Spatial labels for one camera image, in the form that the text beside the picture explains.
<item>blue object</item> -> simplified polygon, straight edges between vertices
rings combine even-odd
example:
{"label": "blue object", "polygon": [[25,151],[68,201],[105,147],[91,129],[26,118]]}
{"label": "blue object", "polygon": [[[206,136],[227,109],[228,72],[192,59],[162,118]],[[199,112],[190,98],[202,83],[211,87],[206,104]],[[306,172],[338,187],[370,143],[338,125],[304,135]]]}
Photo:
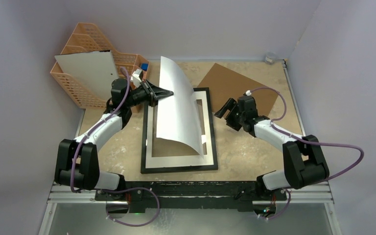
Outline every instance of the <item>blue object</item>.
{"label": "blue object", "polygon": [[143,71],[147,71],[148,70],[148,64],[141,64],[141,69]]}

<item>white wall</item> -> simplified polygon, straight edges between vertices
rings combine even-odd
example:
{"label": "white wall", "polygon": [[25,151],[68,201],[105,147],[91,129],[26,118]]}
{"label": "white wall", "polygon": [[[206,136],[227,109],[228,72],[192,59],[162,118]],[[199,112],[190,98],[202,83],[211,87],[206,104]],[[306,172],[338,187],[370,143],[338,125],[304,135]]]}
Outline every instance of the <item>white wall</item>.
{"label": "white wall", "polygon": [[80,110],[50,76],[75,22],[60,0],[0,0],[0,235],[37,234]]}
{"label": "white wall", "polygon": [[258,59],[292,53],[320,0],[66,0],[121,51],[148,59]]}
{"label": "white wall", "polygon": [[[330,185],[343,234],[376,234],[376,1],[323,0],[288,69],[307,132],[364,148]],[[333,173],[358,157],[324,151]]]}

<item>tabletop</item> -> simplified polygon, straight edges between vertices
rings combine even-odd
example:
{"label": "tabletop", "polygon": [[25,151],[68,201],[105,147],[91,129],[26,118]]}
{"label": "tabletop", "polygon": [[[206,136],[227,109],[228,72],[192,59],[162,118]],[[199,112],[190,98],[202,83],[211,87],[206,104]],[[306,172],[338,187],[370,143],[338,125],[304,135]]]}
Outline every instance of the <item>tabletop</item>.
{"label": "tabletop", "polygon": [[[177,62],[193,87],[198,86],[214,63],[279,91],[286,100],[287,113],[276,124],[302,134],[282,63],[268,65],[263,62]],[[150,66],[151,74],[148,79],[158,85],[160,62],[150,62]],[[283,109],[282,100],[278,97],[269,118],[281,116]],[[102,113],[101,109],[86,109],[79,133],[84,133],[94,125]],[[283,168],[282,153],[266,141],[253,138],[243,130],[237,132],[231,129],[226,126],[224,119],[213,117],[213,122],[218,170],[141,174],[143,110],[133,113],[126,127],[100,149],[100,170],[122,174],[127,181],[250,181],[256,180],[259,175]]]}

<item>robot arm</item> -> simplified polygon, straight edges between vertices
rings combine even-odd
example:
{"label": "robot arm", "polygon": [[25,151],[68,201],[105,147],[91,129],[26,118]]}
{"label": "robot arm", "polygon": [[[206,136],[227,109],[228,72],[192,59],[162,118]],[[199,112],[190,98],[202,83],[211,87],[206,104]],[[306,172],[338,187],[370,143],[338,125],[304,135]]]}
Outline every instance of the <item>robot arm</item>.
{"label": "robot arm", "polygon": [[[257,177],[257,190],[260,193],[270,193],[278,188],[299,189],[326,179],[329,169],[320,146],[303,144],[292,138],[294,135],[306,141],[318,142],[313,136],[302,136],[291,133],[276,124],[266,116],[259,116],[256,101],[252,96],[242,96],[235,101],[230,98],[226,104],[215,113],[222,118],[229,111],[225,120],[227,125],[235,130],[244,131],[256,138],[267,141],[283,152],[283,170],[276,170]],[[278,132],[273,128],[283,130],[289,135]],[[302,155],[308,156],[303,161]]]}
{"label": "robot arm", "polygon": [[119,78],[112,83],[112,98],[106,104],[106,110],[100,120],[84,134],[73,140],[63,140],[58,146],[55,182],[61,185],[70,185],[72,160],[80,143],[85,137],[79,151],[80,163],[74,170],[74,187],[86,190],[125,189],[124,176],[100,171],[98,166],[98,151],[117,132],[122,130],[132,116],[130,108],[143,102],[149,106],[156,106],[158,100],[173,95],[173,92],[154,86],[147,80],[142,80],[142,71],[136,70],[132,74],[132,82],[136,89],[130,88],[128,96],[119,111],[112,114],[124,98],[127,88],[126,79]]}

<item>orange crate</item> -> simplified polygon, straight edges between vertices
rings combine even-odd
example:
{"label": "orange crate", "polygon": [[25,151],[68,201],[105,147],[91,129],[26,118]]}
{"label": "orange crate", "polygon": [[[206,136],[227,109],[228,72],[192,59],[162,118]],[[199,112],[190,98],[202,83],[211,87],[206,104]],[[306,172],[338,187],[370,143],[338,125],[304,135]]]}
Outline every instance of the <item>orange crate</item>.
{"label": "orange crate", "polygon": [[[148,70],[143,71],[143,77],[144,79],[149,77],[150,64],[148,60],[141,55],[118,52],[97,25],[93,23],[78,23],[61,54],[100,50],[112,51],[119,77],[124,77],[119,71],[120,66],[125,67],[129,74],[132,74],[135,70],[140,69],[141,64],[148,64]],[[98,98],[84,85],[80,84],[77,79],[67,73],[63,73],[58,63],[55,63],[50,73],[80,108],[106,107],[106,100]],[[141,105],[132,107],[133,112],[137,113],[140,110]]]}

